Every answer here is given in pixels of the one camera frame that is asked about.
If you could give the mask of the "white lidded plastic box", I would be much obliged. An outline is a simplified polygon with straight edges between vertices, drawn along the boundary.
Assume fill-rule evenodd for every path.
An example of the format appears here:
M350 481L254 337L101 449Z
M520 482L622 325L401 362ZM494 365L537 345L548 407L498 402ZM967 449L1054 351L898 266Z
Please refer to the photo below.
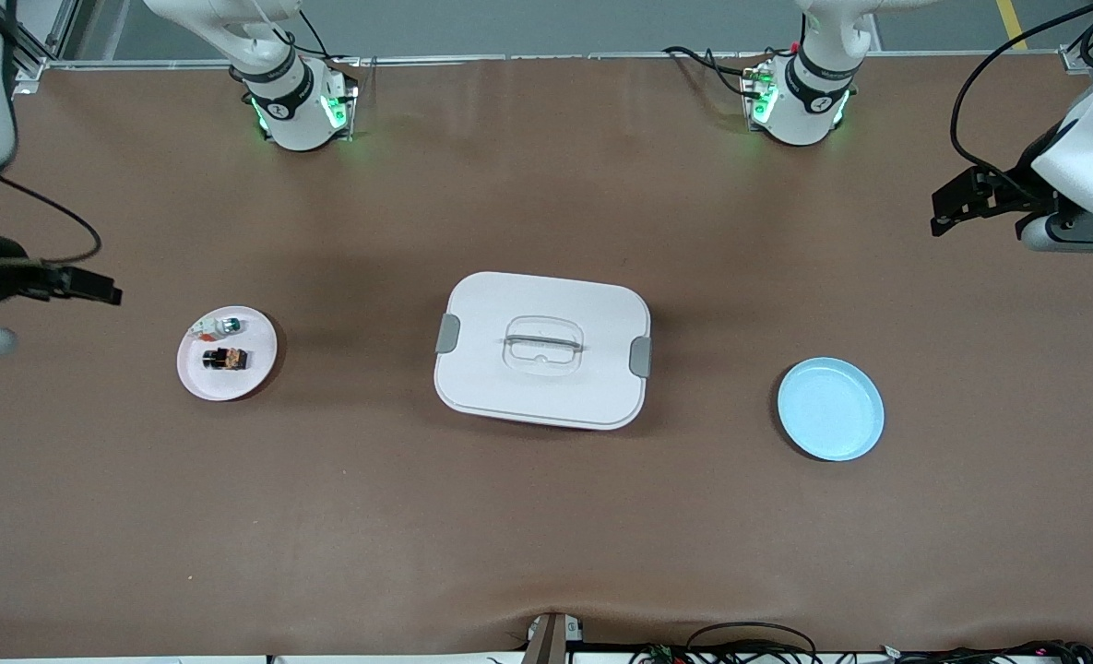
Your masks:
M634 420L647 381L628 371L628 346L651 335L646 300L635 290L584 280L478 272L454 286L445 315L461 320L453 353L435 353L434 386L453 411L609 432ZM505 356L507 335L571 337L571 364Z

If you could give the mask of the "pink round plate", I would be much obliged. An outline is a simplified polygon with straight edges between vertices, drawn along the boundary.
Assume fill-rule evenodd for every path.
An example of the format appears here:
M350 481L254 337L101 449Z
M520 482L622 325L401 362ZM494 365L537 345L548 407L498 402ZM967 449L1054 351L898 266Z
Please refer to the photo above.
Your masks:
M243 325L240 335L234 335L218 343L204 343L184 332L176 349L176 374L184 388L196 398L208 402L230 402L254 394L265 386L269 375L277 369L280 343L275 324L268 316L255 308L231 305L210 311L218 318L239 318ZM205 370L201 356L205 349L238 348L250 353L248 366L243 371Z

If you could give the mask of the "light blue round plate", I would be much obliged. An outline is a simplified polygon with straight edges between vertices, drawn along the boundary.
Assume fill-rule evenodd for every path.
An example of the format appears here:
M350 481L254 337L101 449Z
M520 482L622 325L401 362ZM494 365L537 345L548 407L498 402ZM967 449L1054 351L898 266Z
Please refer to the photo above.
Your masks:
M796 448L833 463L870 453L886 425L872 379L850 361L825 356L798 361L781 375L777 417Z

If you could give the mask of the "silver base mounting plate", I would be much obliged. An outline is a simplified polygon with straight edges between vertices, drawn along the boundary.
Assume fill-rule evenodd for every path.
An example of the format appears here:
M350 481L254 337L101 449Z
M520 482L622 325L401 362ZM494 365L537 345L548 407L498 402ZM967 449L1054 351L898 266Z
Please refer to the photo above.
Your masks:
M355 122L357 80L310 56L296 56L277 79L245 78L259 124L278 147L306 152L348 139Z
M741 79L750 129L812 146L841 122L857 70L827 70L802 52L774 55Z

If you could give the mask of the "aluminium corner frame profile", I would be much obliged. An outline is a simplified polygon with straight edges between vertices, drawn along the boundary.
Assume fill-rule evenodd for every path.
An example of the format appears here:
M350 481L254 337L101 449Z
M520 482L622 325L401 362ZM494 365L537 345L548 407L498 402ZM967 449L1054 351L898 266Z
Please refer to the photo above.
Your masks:
M85 0L5 0L15 9L14 96L39 88L42 73L68 54L77 16Z

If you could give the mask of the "aluminium table edge rail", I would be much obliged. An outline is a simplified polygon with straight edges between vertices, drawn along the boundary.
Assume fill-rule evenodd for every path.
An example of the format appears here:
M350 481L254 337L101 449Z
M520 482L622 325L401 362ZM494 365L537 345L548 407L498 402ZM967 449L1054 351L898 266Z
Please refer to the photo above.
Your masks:
M875 58L893 56L985 56L988 51L873 51L866 56L866 62ZM613 62L613 60L659 60L668 58L660 51L648 52L592 52L562 55L527 54L467 54L437 56L340 56L334 63L348 67L388 66L462 66L473 62L538 62L538 60L591 60L591 62ZM175 59L175 60L52 60L42 66L43 73L52 71L195 71L225 70L230 62L225 59Z

